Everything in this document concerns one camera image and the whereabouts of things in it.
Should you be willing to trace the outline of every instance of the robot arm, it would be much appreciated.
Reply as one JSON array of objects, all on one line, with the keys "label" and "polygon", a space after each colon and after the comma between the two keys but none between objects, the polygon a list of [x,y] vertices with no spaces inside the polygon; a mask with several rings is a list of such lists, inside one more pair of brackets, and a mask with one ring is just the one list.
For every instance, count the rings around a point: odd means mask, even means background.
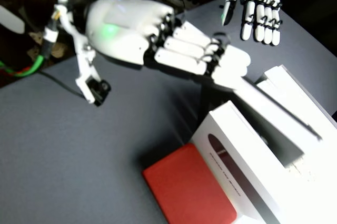
[{"label": "robot arm", "polygon": [[[226,0],[235,5],[235,0]],[[241,38],[248,40],[254,28],[255,39],[265,44],[278,45],[280,43],[280,20],[279,11],[282,6],[280,0],[243,0],[244,12],[241,30]],[[234,8],[224,7],[222,23],[229,23]]]},{"label": "robot arm", "polygon": [[102,104],[110,86],[92,65],[95,51],[132,65],[147,66],[220,89],[236,89],[247,73],[244,51],[208,37],[174,10],[151,0],[96,0],[86,11],[85,34],[72,24],[68,0],[56,8],[63,28],[74,39],[78,68],[76,84],[89,103]]}]

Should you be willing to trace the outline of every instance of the red box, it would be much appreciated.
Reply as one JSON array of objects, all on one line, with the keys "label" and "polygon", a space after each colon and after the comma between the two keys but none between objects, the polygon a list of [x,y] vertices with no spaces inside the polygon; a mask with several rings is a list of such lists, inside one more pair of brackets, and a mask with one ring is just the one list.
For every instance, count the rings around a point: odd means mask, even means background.
[{"label": "red box", "polygon": [[229,224],[236,211],[193,144],[143,172],[170,224]]}]

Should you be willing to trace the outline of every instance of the red book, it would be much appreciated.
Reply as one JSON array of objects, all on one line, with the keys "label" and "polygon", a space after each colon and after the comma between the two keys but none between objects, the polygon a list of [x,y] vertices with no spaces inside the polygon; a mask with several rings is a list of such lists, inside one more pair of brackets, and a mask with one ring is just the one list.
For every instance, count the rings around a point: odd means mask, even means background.
[{"label": "red book", "polygon": [[193,144],[144,170],[170,224],[230,224],[236,211]]}]

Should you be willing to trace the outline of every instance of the black cable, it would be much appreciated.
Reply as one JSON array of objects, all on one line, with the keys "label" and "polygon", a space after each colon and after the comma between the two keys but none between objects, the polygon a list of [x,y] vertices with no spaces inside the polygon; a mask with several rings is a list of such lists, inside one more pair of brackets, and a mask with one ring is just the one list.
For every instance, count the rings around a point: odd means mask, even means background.
[{"label": "black cable", "polygon": [[82,93],[79,93],[77,91],[74,91],[73,89],[71,89],[69,86],[65,85],[64,83],[62,83],[60,80],[56,79],[55,77],[53,77],[52,75],[49,75],[46,72],[43,71],[39,71],[38,74],[45,76],[46,78],[49,78],[50,80],[52,80],[53,82],[55,82],[56,84],[58,84],[59,86],[61,86],[62,88],[64,88],[65,90],[69,91],[70,93],[72,93],[75,96],[78,96],[79,98],[85,99],[84,95]]}]

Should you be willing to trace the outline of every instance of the green cable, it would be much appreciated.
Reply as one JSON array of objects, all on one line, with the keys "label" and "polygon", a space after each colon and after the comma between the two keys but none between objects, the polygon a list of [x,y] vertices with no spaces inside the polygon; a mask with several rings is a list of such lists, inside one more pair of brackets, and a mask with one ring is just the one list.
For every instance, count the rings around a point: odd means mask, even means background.
[{"label": "green cable", "polygon": [[[42,55],[39,55],[36,61],[34,62],[34,64],[31,66],[31,68],[25,72],[15,73],[14,70],[11,70],[8,68],[5,68],[5,71],[16,77],[25,77],[25,76],[35,73],[41,67],[43,62],[44,62],[44,57]],[[6,67],[6,65],[2,61],[0,61],[0,67]]]}]

